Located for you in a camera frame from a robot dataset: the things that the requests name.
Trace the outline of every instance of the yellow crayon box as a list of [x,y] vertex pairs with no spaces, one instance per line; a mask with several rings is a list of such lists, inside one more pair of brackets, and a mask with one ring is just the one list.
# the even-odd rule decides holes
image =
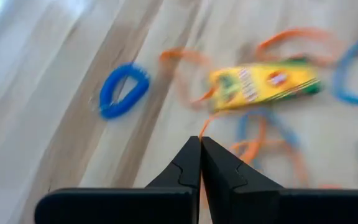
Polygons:
[[296,62],[225,68],[211,73],[209,82],[216,87],[212,96],[215,111],[311,95],[321,90],[313,67]]

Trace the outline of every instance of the orange lanyard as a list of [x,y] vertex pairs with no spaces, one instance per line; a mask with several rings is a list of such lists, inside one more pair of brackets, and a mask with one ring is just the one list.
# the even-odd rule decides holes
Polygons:
[[[170,62],[169,60],[173,58],[180,58],[184,59],[188,62],[192,62],[195,64],[199,64],[202,67],[207,68],[208,73],[212,72],[212,63],[210,59],[201,53],[198,53],[194,50],[186,50],[183,48],[174,48],[169,49],[167,51],[162,52],[160,56],[160,63],[162,67],[170,68]],[[180,100],[192,107],[193,109],[200,109],[202,107],[202,102],[204,100],[207,100],[208,98],[211,98],[213,93],[215,92],[215,87],[211,87],[201,98],[198,98],[197,100],[191,100],[189,96],[189,88],[186,84],[186,81],[183,80],[183,77],[178,74],[178,72],[172,73],[174,76],[174,82],[177,86],[177,92],[179,94]]]
[[327,50],[330,52],[329,55],[310,55],[306,53],[299,53],[290,56],[290,58],[303,58],[306,57],[311,63],[319,66],[327,66],[336,63],[336,60],[340,57],[342,52],[342,44],[329,32],[317,29],[317,28],[294,28],[285,30],[277,35],[274,35],[270,39],[262,42],[258,45],[256,50],[256,58],[261,61],[282,61],[284,58],[276,54],[268,54],[267,48],[273,45],[281,44],[288,39],[294,39],[296,37],[310,39],[318,41],[324,44]]
[[[209,117],[205,121],[205,124],[200,132],[199,138],[203,136],[208,124],[220,117],[223,114],[229,114],[233,112],[220,112],[214,114]],[[306,165],[301,155],[301,152],[297,149],[297,139],[296,136],[291,133],[288,128],[284,127],[283,124],[278,120],[278,118],[268,109],[259,108],[256,110],[250,110],[244,115],[244,119],[248,119],[249,115],[260,116],[259,117],[259,135],[254,140],[246,140],[236,143],[231,147],[231,149],[239,151],[240,147],[247,147],[246,152],[239,156],[243,162],[248,165],[255,160],[259,151],[263,146],[270,146],[270,145],[278,145],[284,148],[288,156],[290,157],[291,161],[293,162],[294,172],[300,181],[302,187],[308,186],[308,174],[306,171]],[[271,123],[272,125],[278,128],[283,136],[282,140],[266,140],[266,132],[267,132],[267,123]]]

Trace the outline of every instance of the blue cord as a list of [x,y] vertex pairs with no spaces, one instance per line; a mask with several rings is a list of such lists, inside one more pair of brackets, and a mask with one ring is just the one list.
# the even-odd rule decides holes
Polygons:
[[[137,85],[124,97],[124,99],[117,103],[113,103],[112,95],[114,90],[117,87],[118,82],[126,76],[135,79]],[[121,65],[111,72],[100,90],[99,108],[101,116],[106,119],[111,119],[126,113],[142,98],[149,89],[149,85],[148,75],[143,69],[135,66],[133,63]]]
[[350,64],[357,52],[358,42],[347,51],[334,74],[334,95],[340,100],[353,105],[358,105],[358,96],[345,90],[345,78],[347,76],[347,65]]
[[[265,117],[265,119],[269,123],[277,127],[278,131],[283,136],[284,140],[287,143],[291,144],[292,148],[299,149],[299,141],[298,138],[296,137],[296,134],[291,129],[285,127],[283,123],[280,121],[280,119],[273,113],[272,110],[266,108],[257,108],[255,110],[250,110],[240,119],[240,125],[237,132],[238,142],[247,139],[246,127],[248,126],[249,116],[252,115],[260,115]],[[257,170],[262,170],[262,166],[260,165],[260,162],[257,159],[254,159],[252,161],[252,166]]]

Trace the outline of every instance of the orange cord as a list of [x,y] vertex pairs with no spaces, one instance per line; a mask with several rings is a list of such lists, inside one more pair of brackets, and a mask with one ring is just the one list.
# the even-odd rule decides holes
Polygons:
[[[197,51],[187,50],[183,48],[174,48],[162,52],[160,56],[160,63],[162,66],[167,66],[169,65],[169,60],[173,58],[185,59],[186,61],[199,64],[202,67],[206,67],[209,73],[213,70],[211,61],[208,57],[202,55]],[[175,77],[177,92],[179,94],[180,99],[184,104],[192,107],[193,109],[200,109],[202,107],[202,102],[204,100],[207,100],[208,98],[211,98],[213,93],[215,92],[215,87],[211,87],[201,98],[198,98],[197,100],[190,100],[190,97],[188,95],[189,88],[187,82],[184,81],[183,77],[181,77],[178,72],[173,72],[172,75]]]
[[[222,111],[218,112],[216,114],[211,115],[203,125],[203,128],[199,134],[199,139],[201,140],[206,128],[210,124],[210,122],[218,117],[220,117],[223,114],[233,113],[229,111]],[[266,140],[266,132],[267,132],[267,120],[263,117],[259,118],[259,135],[257,139],[255,140],[248,140],[248,141],[242,141],[235,143],[231,149],[234,149],[238,152],[239,148],[242,146],[247,146],[247,150],[243,155],[239,156],[239,159],[241,159],[246,164],[250,164],[252,160],[254,160],[261,147],[266,145],[282,145],[283,148],[288,153],[290,159],[293,161],[294,170],[296,176],[298,176],[300,184],[303,187],[307,187],[309,185],[308,183],[308,174],[306,171],[305,162],[303,160],[302,155],[300,152],[298,152],[296,149],[294,149],[289,143],[287,143],[285,140]]]
[[[336,63],[336,60],[340,57],[340,54],[342,53],[341,50],[342,47],[341,44],[339,43],[339,40],[337,40],[337,38],[335,38],[332,34],[322,29],[307,27],[307,28],[288,29],[262,42],[257,47],[256,55],[255,55],[256,58],[263,61],[283,60],[279,55],[266,53],[265,52],[266,48],[269,48],[275,44],[281,43],[287,39],[291,39],[295,37],[302,37],[315,41],[320,41],[329,49],[331,56],[310,55],[310,57],[308,57],[311,60],[311,62],[313,62],[316,65],[327,66],[327,65],[334,64]],[[304,56],[305,56],[304,53],[300,53],[300,54],[292,55],[290,58],[300,58]]]

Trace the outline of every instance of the light wood grain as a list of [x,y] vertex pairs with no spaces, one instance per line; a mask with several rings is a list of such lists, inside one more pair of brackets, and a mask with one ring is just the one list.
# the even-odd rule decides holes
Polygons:
[[[7,0],[0,12],[0,223],[32,223],[39,198],[62,187],[144,187],[198,134],[209,111],[178,100],[159,69],[162,51],[188,47],[228,67],[255,61],[259,42],[291,27],[326,29],[348,47],[358,40],[358,1]],[[314,45],[296,41],[278,51],[301,49]],[[125,115],[101,119],[103,81],[132,61],[149,72],[149,92]],[[175,68],[191,95],[202,94],[206,71],[185,62]],[[358,107],[332,96],[333,68],[318,73],[322,93],[273,109],[300,138],[311,187],[358,188]],[[350,74],[358,91],[358,59]],[[122,82],[115,99],[132,87]],[[213,121],[206,135],[228,147],[238,120]],[[285,156],[262,154],[262,164],[265,175],[297,186]],[[200,217],[210,222],[208,210]]]

